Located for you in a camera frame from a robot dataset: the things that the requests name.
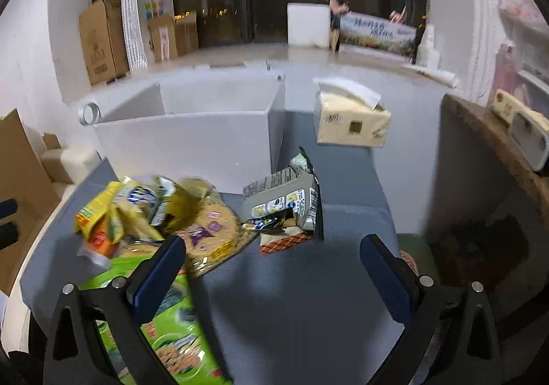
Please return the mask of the green snack bag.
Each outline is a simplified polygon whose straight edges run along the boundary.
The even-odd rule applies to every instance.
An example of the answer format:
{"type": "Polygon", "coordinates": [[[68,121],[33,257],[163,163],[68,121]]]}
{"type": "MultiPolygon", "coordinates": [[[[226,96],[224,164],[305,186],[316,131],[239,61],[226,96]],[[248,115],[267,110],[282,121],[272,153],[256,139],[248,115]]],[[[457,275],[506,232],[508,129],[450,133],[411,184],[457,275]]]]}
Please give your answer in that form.
{"type": "MultiPolygon", "coordinates": [[[[115,258],[111,269],[81,284],[80,289],[105,288],[115,277],[130,277],[140,262],[151,257],[152,254],[115,258]]],[[[118,378],[123,384],[136,384],[118,350],[108,323],[101,320],[96,323],[118,378]]],[[[142,325],[140,329],[178,384],[232,384],[221,372],[198,322],[183,267],[179,269],[153,320],[142,325]]]]}

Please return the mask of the yellow snack bag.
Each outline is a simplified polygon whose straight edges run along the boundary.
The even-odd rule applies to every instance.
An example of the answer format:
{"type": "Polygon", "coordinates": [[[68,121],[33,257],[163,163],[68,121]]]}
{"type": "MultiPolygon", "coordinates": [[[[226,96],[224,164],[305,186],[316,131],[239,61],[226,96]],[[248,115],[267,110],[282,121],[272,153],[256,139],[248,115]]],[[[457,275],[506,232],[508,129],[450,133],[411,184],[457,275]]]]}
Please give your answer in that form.
{"type": "Polygon", "coordinates": [[[108,269],[114,258],[152,253],[196,217],[199,200],[165,176],[114,180],[74,217],[78,255],[108,269]]]}

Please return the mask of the round cookie pack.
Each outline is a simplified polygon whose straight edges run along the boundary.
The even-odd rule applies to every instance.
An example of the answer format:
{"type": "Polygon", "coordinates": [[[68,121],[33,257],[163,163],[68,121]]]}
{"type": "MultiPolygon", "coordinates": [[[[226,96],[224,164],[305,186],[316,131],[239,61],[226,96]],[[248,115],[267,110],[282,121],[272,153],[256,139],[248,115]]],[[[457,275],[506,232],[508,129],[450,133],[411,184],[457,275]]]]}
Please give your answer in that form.
{"type": "Polygon", "coordinates": [[[185,242],[187,272],[199,277],[239,254],[258,233],[245,228],[211,183],[183,178],[179,185],[197,201],[196,214],[177,235],[185,242]]]}

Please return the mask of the grey silver snack bag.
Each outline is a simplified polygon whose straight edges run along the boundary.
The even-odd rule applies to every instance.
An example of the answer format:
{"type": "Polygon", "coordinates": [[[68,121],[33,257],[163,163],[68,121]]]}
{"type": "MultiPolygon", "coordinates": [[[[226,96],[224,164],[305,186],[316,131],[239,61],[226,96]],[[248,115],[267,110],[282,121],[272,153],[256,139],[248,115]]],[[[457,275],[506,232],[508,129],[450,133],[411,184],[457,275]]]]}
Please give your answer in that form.
{"type": "Polygon", "coordinates": [[[314,166],[303,147],[299,147],[287,167],[254,180],[243,190],[240,217],[259,220],[290,210],[296,224],[315,238],[323,238],[320,185],[314,166]]]}

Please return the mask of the wooden side shelf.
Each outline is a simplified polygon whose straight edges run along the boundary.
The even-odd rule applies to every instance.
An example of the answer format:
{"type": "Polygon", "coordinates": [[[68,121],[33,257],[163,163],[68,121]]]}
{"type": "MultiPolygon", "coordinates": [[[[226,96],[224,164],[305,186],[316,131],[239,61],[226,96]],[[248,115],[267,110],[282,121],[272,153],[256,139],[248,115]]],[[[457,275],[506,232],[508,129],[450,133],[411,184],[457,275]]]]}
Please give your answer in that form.
{"type": "Polygon", "coordinates": [[[467,125],[492,150],[532,201],[542,224],[548,228],[548,177],[532,171],[525,157],[507,136],[502,120],[487,108],[451,94],[444,95],[441,106],[467,125]]]}

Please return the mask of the brown cardboard box near floor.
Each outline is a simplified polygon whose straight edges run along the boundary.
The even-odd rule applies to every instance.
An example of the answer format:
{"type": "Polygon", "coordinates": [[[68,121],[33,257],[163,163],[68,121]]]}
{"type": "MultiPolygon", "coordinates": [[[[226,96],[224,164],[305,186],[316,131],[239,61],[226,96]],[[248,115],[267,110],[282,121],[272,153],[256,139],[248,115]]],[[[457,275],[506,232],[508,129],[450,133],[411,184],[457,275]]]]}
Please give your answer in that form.
{"type": "Polygon", "coordinates": [[[17,211],[1,224],[13,222],[18,238],[9,239],[1,232],[1,290],[5,294],[11,292],[35,238],[60,203],[17,110],[1,119],[1,200],[9,199],[17,202],[17,211]]]}

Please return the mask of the white grey device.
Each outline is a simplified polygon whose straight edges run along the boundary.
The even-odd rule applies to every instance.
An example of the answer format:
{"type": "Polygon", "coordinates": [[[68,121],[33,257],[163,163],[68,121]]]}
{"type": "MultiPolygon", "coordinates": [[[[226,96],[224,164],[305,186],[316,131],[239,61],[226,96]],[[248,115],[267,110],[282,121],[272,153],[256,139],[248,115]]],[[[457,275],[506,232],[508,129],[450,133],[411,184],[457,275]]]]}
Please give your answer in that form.
{"type": "Polygon", "coordinates": [[[548,176],[548,131],[532,116],[518,111],[508,129],[509,140],[519,150],[529,168],[541,176],[548,176]]]}

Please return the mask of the green yellow tissue packet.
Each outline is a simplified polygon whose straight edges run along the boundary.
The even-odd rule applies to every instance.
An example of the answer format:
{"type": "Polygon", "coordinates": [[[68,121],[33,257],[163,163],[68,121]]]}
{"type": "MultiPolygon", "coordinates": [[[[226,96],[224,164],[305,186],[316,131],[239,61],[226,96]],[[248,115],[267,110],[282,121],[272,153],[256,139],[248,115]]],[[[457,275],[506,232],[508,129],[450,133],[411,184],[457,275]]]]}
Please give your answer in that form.
{"type": "Polygon", "coordinates": [[[489,105],[489,110],[499,119],[510,126],[516,112],[528,113],[530,109],[525,103],[505,90],[497,89],[489,105]]]}

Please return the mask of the white rolled paper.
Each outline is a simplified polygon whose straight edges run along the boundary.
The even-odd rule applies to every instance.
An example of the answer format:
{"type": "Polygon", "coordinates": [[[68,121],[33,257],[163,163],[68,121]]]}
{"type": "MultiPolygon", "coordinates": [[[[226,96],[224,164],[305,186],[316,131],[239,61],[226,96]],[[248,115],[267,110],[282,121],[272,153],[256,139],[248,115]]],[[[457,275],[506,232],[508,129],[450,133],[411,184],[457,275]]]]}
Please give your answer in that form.
{"type": "Polygon", "coordinates": [[[401,67],[407,71],[411,71],[413,73],[420,74],[425,78],[434,80],[435,82],[448,88],[450,87],[451,89],[456,89],[460,82],[457,75],[449,71],[430,69],[421,65],[401,65],[401,67]]]}

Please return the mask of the small open cardboard box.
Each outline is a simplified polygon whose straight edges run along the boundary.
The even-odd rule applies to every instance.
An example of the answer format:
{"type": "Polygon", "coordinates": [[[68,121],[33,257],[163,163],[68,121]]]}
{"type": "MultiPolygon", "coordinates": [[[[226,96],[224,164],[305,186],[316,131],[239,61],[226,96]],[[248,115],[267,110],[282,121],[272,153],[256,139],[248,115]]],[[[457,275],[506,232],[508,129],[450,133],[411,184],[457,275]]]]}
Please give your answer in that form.
{"type": "Polygon", "coordinates": [[[147,22],[155,61],[175,60],[199,49],[196,12],[188,15],[163,14],[147,22]]]}

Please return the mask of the large brown cardboard box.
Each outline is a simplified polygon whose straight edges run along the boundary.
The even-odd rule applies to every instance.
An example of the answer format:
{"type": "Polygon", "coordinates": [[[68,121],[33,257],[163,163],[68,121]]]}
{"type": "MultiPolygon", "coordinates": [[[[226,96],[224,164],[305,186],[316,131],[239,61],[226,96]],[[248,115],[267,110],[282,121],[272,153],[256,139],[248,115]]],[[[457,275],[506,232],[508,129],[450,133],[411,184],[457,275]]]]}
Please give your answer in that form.
{"type": "Polygon", "coordinates": [[[120,0],[93,2],[79,15],[79,33],[91,85],[129,71],[120,0]]]}

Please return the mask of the printed landscape carton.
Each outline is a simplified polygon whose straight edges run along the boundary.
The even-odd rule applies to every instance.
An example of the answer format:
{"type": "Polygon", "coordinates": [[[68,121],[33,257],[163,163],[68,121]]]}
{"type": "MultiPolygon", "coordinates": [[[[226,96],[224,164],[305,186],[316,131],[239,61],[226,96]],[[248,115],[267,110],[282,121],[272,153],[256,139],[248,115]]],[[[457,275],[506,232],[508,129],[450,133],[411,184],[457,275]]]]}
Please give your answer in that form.
{"type": "Polygon", "coordinates": [[[340,20],[340,50],[380,52],[401,61],[411,61],[416,53],[416,29],[383,18],[349,12],[340,20]]]}

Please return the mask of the white polka dot paper bag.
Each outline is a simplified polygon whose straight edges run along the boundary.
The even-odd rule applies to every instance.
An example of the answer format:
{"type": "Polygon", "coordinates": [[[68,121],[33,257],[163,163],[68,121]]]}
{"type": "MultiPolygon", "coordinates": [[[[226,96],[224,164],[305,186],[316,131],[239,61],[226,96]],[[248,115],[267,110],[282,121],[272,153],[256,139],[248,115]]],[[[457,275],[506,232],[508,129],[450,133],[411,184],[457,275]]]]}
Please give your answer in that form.
{"type": "Polygon", "coordinates": [[[129,71],[137,72],[153,63],[153,41],[149,21],[164,14],[173,17],[173,0],[120,1],[128,67],[129,71]]]}

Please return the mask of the white foam box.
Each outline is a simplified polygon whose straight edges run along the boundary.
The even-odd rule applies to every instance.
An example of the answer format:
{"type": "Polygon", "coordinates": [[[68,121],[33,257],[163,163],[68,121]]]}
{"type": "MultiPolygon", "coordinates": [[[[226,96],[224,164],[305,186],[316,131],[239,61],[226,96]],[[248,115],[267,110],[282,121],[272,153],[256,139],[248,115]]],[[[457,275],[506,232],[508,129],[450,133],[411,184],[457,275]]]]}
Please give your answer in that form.
{"type": "Polygon", "coordinates": [[[288,44],[292,47],[329,47],[330,9],[327,4],[287,5],[288,44]]]}

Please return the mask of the pink wall rack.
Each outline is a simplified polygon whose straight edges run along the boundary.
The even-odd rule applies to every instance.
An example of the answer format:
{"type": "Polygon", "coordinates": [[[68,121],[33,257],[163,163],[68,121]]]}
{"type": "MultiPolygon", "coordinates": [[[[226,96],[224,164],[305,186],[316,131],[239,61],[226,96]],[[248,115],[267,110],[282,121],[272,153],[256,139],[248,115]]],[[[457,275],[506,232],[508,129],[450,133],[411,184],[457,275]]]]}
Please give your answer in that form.
{"type": "Polygon", "coordinates": [[[548,23],[534,0],[498,0],[505,38],[496,53],[488,103],[497,90],[548,115],[548,23]]]}

